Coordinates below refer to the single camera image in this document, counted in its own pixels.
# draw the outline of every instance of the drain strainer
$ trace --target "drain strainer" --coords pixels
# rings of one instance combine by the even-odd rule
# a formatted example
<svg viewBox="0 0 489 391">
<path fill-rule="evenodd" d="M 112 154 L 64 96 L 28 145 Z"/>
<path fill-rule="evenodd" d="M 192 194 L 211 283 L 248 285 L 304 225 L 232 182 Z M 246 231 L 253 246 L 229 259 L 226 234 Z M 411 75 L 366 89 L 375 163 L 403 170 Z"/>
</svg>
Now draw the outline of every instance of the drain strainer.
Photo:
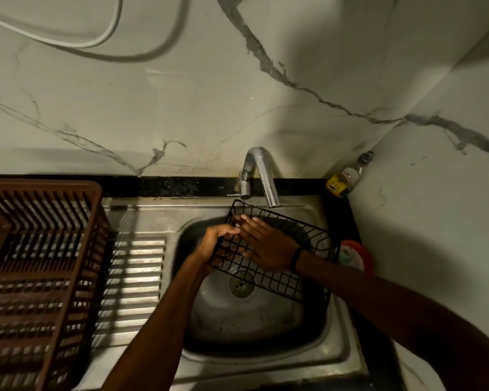
<svg viewBox="0 0 489 391">
<path fill-rule="evenodd" d="M 253 276 L 246 270 L 239 270 L 230 277 L 230 292 L 238 298 L 246 298 L 252 294 L 255 285 Z"/>
</svg>

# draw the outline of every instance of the marble wall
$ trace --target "marble wall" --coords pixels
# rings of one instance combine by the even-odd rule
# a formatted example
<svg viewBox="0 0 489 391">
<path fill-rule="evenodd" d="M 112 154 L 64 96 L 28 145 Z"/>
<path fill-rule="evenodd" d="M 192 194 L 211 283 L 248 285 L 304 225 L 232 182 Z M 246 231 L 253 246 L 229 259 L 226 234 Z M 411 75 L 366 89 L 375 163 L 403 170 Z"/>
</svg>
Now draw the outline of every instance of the marble wall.
<svg viewBox="0 0 489 391">
<path fill-rule="evenodd" d="M 489 35 L 374 152 L 350 202 L 378 275 L 489 336 Z M 429 365 L 397 351 L 409 391 L 444 391 Z"/>
<path fill-rule="evenodd" d="M 113 2 L 0 0 L 0 16 L 90 39 Z M 261 145 L 278 176 L 322 177 L 488 30 L 489 0 L 125 0 L 84 52 L 0 27 L 0 173 L 236 176 Z"/>
</svg>

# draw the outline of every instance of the black wristband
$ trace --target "black wristband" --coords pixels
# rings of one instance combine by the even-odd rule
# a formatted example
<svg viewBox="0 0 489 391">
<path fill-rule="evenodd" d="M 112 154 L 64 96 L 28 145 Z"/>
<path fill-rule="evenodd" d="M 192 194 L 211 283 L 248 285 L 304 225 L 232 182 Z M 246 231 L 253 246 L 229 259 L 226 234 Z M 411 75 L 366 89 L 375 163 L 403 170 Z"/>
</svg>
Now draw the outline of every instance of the black wristband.
<svg viewBox="0 0 489 391">
<path fill-rule="evenodd" d="M 298 249 L 295 250 L 293 253 L 293 256 L 291 257 L 291 262 L 290 262 L 290 270 L 294 273 L 297 273 L 297 270 L 295 270 L 295 264 L 299 260 L 299 256 L 301 254 L 302 247 L 299 247 Z"/>
</svg>

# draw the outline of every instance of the dish rack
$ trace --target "dish rack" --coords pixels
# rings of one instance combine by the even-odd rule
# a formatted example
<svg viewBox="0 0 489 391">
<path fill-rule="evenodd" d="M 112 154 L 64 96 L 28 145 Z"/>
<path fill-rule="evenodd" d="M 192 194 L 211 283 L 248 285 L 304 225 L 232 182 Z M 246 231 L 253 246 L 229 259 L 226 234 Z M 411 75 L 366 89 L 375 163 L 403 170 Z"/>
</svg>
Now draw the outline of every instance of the dish rack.
<svg viewBox="0 0 489 391">
<path fill-rule="evenodd" d="M 321 256 L 333 263 L 338 261 L 340 241 L 331 236 L 325 229 L 245 203 L 239 199 L 236 199 L 232 204 L 226 223 L 233 224 L 233 218 L 241 214 L 258 217 L 270 226 L 282 230 L 301 247 L 316 256 Z M 244 248 L 246 251 L 252 250 L 239 235 L 232 235 L 230 240 L 219 238 L 210 265 L 244 282 L 251 282 L 257 287 L 295 302 L 303 303 L 305 295 L 314 297 L 317 294 L 323 300 L 322 309 L 326 310 L 331 296 L 330 291 L 326 288 L 290 271 L 282 273 L 265 272 L 256 263 L 243 257 L 238 252 L 239 248 Z"/>
<path fill-rule="evenodd" d="M 110 231 L 101 199 L 94 182 L 0 179 L 0 391 L 76 385 Z"/>
</svg>

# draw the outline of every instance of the faucet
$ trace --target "faucet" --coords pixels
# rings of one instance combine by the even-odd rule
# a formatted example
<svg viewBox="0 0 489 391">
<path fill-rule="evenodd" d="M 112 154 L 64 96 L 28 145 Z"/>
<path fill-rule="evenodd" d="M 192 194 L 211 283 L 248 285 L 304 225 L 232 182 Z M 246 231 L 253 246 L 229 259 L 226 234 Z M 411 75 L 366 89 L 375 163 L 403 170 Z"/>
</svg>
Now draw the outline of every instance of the faucet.
<svg viewBox="0 0 489 391">
<path fill-rule="evenodd" d="M 273 209 L 280 207 L 279 196 L 275 189 L 274 179 L 270 169 L 264 159 L 264 151 L 262 147 L 252 147 L 248 150 L 244 158 L 243 170 L 239 173 L 239 187 L 241 189 L 241 199 L 249 199 L 252 197 L 250 189 L 250 177 L 253 174 L 253 168 L 257 165 L 259 177 L 263 184 L 264 195 L 268 201 L 268 208 Z"/>
</svg>

